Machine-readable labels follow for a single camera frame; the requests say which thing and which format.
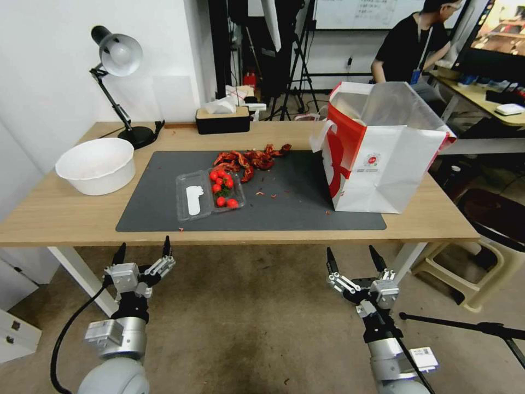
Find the cherry tomato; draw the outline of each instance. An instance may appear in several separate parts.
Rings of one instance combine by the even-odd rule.
[[[239,203],[235,199],[229,199],[227,204],[228,204],[228,208],[231,208],[231,209],[239,208]]]

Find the lamp base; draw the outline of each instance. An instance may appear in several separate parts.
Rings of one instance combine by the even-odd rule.
[[[131,131],[124,130],[119,133],[119,138],[130,142],[135,149],[140,149],[155,141],[153,131],[143,126],[132,127]]]

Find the lanyard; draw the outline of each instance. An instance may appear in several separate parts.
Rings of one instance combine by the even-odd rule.
[[[428,38],[427,43],[425,44],[425,49],[423,49],[423,53],[421,54],[421,59],[419,60],[419,63],[417,64],[417,69],[421,69],[423,60],[425,59],[425,54],[427,53],[428,44],[430,43],[430,36],[432,36],[432,30],[434,27],[432,26],[430,28],[430,31],[428,32]],[[421,43],[421,16],[418,16],[417,18],[417,42]]]

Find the plastic stool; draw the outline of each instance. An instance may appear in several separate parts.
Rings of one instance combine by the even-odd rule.
[[[525,263],[523,223],[525,207],[505,197],[472,189],[461,198],[459,209],[483,236],[477,242],[453,242],[472,252],[482,246],[496,257],[495,266],[478,283],[454,274],[435,262],[450,243],[434,243],[427,246],[412,268],[412,273],[426,272],[463,294],[461,306],[472,312],[479,312],[486,302]]]

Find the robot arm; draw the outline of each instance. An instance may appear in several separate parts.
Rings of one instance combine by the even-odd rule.
[[[119,309],[110,319],[88,326],[85,340],[97,349],[98,356],[105,361],[87,374],[78,394],[149,393],[149,383],[142,366],[147,342],[145,327],[149,321],[147,299],[153,293],[153,286],[175,266],[170,249],[170,239],[166,237],[162,257],[153,265],[138,266],[136,263],[124,263],[126,244],[122,244],[113,257],[112,265],[104,270],[103,288],[109,284],[115,286]],[[52,383],[58,392],[71,394],[56,379],[57,346],[55,349],[54,361],[51,363]]]
[[[429,347],[408,350],[398,329],[390,317],[390,310],[399,295],[399,287],[393,281],[395,272],[387,269],[383,258],[370,246],[372,260],[378,271],[376,278],[350,280],[341,275],[330,248],[327,249],[328,283],[342,296],[356,305],[363,319],[368,344],[370,364],[380,394],[428,394],[434,393],[422,372],[437,366]],[[423,385],[414,378],[419,377]]]

